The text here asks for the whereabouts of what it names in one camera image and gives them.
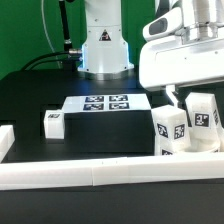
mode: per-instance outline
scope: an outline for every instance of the green wall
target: green wall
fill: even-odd
[[[130,61],[138,64],[145,43],[142,28],[154,18],[154,0],[121,0],[123,37],[130,46]],[[73,46],[80,48],[86,38],[84,0],[67,3]],[[19,70],[37,56],[51,53],[44,34],[41,0],[0,1],[0,79]],[[63,50],[63,35],[58,0],[45,0],[49,36],[56,51]],[[56,63],[38,68],[57,68]]]

